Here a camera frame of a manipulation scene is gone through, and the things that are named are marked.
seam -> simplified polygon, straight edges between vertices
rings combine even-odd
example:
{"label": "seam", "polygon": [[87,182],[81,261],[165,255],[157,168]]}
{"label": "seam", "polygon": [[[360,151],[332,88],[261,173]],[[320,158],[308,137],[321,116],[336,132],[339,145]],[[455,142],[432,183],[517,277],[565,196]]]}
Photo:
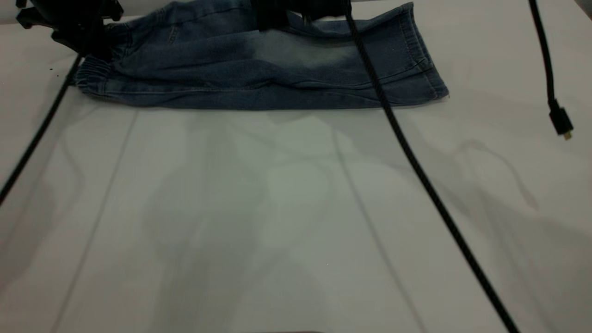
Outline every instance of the seam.
{"label": "seam", "polygon": [[96,89],[100,94],[101,94],[101,91],[104,94],[104,91],[107,88],[107,82],[109,81],[109,77],[111,76],[112,69],[113,69],[113,67],[109,66],[109,69],[107,69],[105,71],[105,75],[100,77],[97,82]]}
{"label": "seam", "polygon": [[121,58],[125,58],[129,55],[130,50],[131,50],[131,45],[133,44],[133,36],[131,35],[131,28],[129,26],[129,24],[127,24],[127,22],[122,23],[120,25],[120,27],[122,27],[123,29],[125,29],[125,32],[122,33],[121,35],[125,35],[125,46],[123,48],[123,50],[121,51]]}
{"label": "seam", "polygon": [[[399,74],[402,74],[404,72],[410,71],[416,67],[419,66],[420,63],[426,61],[427,59],[422,59],[419,63],[416,63],[415,65],[413,65],[410,68],[407,68],[401,72],[397,72],[395,74],[392,75],[387,75],[387,76],[383,76],[381,78],[379,78],[379,80],[385,80],[388,78],[392,78],[393,76],[397,76]],[[295,84],[302,84],[302,83],[306,83],[306,82],[322,82],[322,81],[314,81],[314,80],[306,80],[306,81],[299,81],[299,82],[294,82],[292,85],[282,85],[284,87],[288,87],[288,88],[292,88],[292,89],[345,89],[345,88],[353,88],[353,87],[359,87],[359,88],[369,88],[368,87],[364,87],[365,85],[368,85],[370,82],[364,82],[362,84],[357,84],[357,85],[333,85],[333,86],[327,86],[327,87],[308,87],[308,88],[304,88],[304,87],[294,87],[293,85]],[[190,89],[182,89],[182,90],[171,90],[171,91],[105,91],[106,94],[129,94],[129,95],[142,95],[142,94],[147,94],[147,95],[158,95],[158,94],[173,94],[173,93],[182,93],[182,92],[233,92],[233,91],[251,91],[251,90],[256,90],[261,88],[262,86],[268,85],[268,84],[274,84],[277,85],[277,83],[274,82],[265,82],[263,84],[257,84],[257,85],[253,85],[251,87],[243,87],[243,88],[190,88]]]}
{"label": "seam", "polygon": [[[408,72],[408,71],[410,71],[412,69],[415,69],[416,67],[418,67],[421,63],[423,63],[426,60],[427,60],[426,58],[423,58],[422,60],[420,60],[419,62],[416,62],[415,65],[412,65],[409,68],[405,68],[405,69],[401,70],[400,72],[397,72],[397,73],[394,73],[394,74],[391,74],[391,75],[381,76],[378,79],[379,80],[385,80],[385,79],[392,78],[393,76],[397,76],[397,75],[403,74],[404,72]],[[304,80],[304,81],[298,81],[298,82],[296,82],[294,84],[301,84],[301,83],[306,83],[306,82],[321,82],[321,83],[323,83],[323,81]],[[372,82],[371,81],[366,81],[364,83],[355,84],[355,85],[334,85],[334,86],[329,86],[329,87],[320,87],[320,89],[330,89],[330,88],[341,89],[341,88],[354,88],[354,87],[370,88],[371,86],[372,86]]]}
{"label": "seam", "polygon": [[[372,29],[375,29],[375,28],[377,28],[377,27],[379,27],[379,26],[381,26],[381,25],[389,22],[390,20],[392,20],[394,18],[397,18],[397,17],[399,17],[399,16],[401,16],[401,15],[403,15],[405,13],[406,13],[406,9],[405,8],[402,8],[400,12],[394,14],[388,20],[375,22],[375,23],[373,23],[373,24],[365,27],[363,31],[360,31],[360,33],[361,34],[366,33],[367,31],[372,30]],[[289,25],[286,28],[286,30],[287,30],[287,32],[289,32],[290,30],[295,30],[295,31],[298,31],[300,33],[303,33],[305,35],[312,36],[312,37],[322,37],[322,38],[328,38],[328,39],[346,39],[346,40],[352,40],[352,36],[351,36],[351,34],[349,34],[349,32],[345,32],[343,36],[337,36],[335,33],[334,34],[324,33],[319,28],[316,28],[313,25],[311,27],[309,27],[309,30],[305,30],[305,29],[302,29],[301,27],[294,27],[292,25]]]}
{"label": "seam", "polygon": [[177,38],[177,33],[179,32],[179,24],[173,24],[172,29],[170,30],[169,38],[167,40],[167,44],[172,44],[175,39]]}
{"label": "seam", "polygon": [[[217,92],[241,92],[241,91],[253,91],[253,90],[257,90],[257,89],[262,89],[263,87],[258,87],[258,88],[253,88],[253,89],[238,89],[238,90],[228,90],[228,91],[217,91]],[[203,90],[194,90],[194,91],[171,91],[171,92],[208,92],[208,91],[203,91]],[[154,93],[154,92],[140,92],[140,91],[136,91],[136,92],[121,92],[121,91],[105,91],[106,94],[118,94],[118,95],[156,95],[156,94],[161,94],[161,93]],[[314,90],[308,90],[307,93],[311,93],[311,94],[316,94],[316,95],[339,95],[339,96],[347,96],[347,97],[353,97],[353,98],[358,98],[360,100],[365,100],[365,101],[371,101],[371,102],[375,102],[375,103],[379,103],[378,99],[374,99],[374,98],[369,98],[369,97],[363,97],[363,96],[359,96],[359,95],[354,95],[354,94],[347,94],[344,92],[335,92],[335,91],[314,91]],[[421,101],[422,99],[420,98],[396,98],[396,101],[391,102],[393,104],[398,104],[398,103],[417,103],[418,101]]]}
{"label": "seam", "polygon": [[[189,20],[185,20],[185,21],[181,21],[181,22],[174,22],[173,24],[180,25],[180,24],[184,24],[184,23],[188,23],[188,22],[193,22],[193,21],[197,21],[197,20],[199,20],[200,18],[204,18],[204,17],[206,17],[206,16],[210,16],[210,15],[214,15],[214,14],[220,14],[220,13],[223,13],[223,12],[228,12],[228,11],[232,11],[232,10],[235,10],[235,9],[252,10],[252,8],[249,8],[249,7],[232,7],[232,8],[227,8],[227,9],[221,9],[221,10],[219,10],[219,11],[215,11],[215,12],[209,12],[209,13],[207,13],[207,14],[204,14],[204,15],[202,15],[202,16],[199,16],[199,17],[194,17],[194,18],[191,18],[191,19],[189,19]],[[157,22],[157,23],[156,23],[156,24],[154,24],[152,27],[162,27],[162,26],[164,26],[164,25],[165,25],[165,26],[166,26],[166,25],[171,25],[171,23],[167,23],[167,22]]]}
{"label": "seam", "polygon": [[401,22],[401,20],[399,20],[399,29],[401,30],[401,34],[403,35],[403,41],[405,42],[405,47],[407,48],[407,53],[409,53],[411,60],[416,62],[415,57],[413,56],[413,54],[411,52],[411,48],[409,48],[409,43],[407,42],[407,34],[405,33],[405,30],[403,28],[403,23]]}
{"label": "seam", "polygon": [[427,84],[430,85],[430,88],[432,89],[432,99],[435,100],[436,98],[438,98],[438,93],[436,91],[436,88],[434,88],[434,85],[432,84],[432,80],[430,80],[430,76],[426,72],[422,72],[422,74],[426,78]]}

white table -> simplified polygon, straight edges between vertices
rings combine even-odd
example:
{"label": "white table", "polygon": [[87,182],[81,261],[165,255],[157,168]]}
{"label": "white table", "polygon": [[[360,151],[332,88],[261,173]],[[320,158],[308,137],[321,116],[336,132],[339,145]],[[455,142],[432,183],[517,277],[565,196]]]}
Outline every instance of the white table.
{"label": "white table", "polygon": [[[451,98],[396,112],[523,332],[590,332],[592,22],[539,5],[573,140],[546,115],[527,1],[416,1]],[[73,53],[42,28],[0,42],[3,181]],[[71,89],[0,246],[3,333],[504,332],[380,110],[145,110]]]}

blue denim jeans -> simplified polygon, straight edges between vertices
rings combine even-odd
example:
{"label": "blue denim jeans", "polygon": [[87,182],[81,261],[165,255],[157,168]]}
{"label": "blue denim jeans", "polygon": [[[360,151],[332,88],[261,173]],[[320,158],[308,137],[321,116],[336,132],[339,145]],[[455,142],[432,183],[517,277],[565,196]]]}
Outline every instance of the blue denim jeans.
{"label": "blue denim jeans", "polygon": [[[345,21],[259,32],[250,0],[173,2],[106,26],[114,54],[89,56],[75,84],[85,94],[140,106],[277,110],[380,105]],[[393,105],[448,95],[408,3],[358,29]]]}

usb connector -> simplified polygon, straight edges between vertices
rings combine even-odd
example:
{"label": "usb connector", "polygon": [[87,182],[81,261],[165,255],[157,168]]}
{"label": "usb connector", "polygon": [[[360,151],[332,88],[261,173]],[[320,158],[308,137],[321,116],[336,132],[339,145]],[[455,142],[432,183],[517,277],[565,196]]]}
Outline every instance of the usb connector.
{"label": "usb connector", "polygon": [[571,139],[571,131],[574,130],[574,126],[571,124],[570,117],[564,108],[559,106],[557,100],[549,101],[549,108],[551,108],[551,121],[557,131],[557,135],[563,135],[565,140]]}

black mount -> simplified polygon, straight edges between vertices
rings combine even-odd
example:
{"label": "black mount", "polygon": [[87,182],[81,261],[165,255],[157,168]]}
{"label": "black mount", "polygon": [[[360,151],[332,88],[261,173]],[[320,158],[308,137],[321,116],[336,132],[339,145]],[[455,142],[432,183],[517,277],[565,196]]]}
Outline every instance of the black mount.
{"label": "black mount", "polygon": [[[17,0],[17,7],[22,8],[17,21],[25,28],[34,25],[50,27],[54,30],[52,39],[80,53],[87,33],[91,31],[93,19],[101,7],[102,0],[31,0],[34,7],[25,8],[27,0]],[[117,0],[107,0],[101,13],[103,19],[119,21],[123,8]],[[92,43],[83,56],[92,54],[100,59],[111,59],[104,29],[95,29]]]}
{"label": "black mount", "polygon": [[302,14],[306,23],[326,16],[343,16],[343,4],[350,0],[251,0],[255,10],[257,29],[279,29],[288,25],[287,11]]}

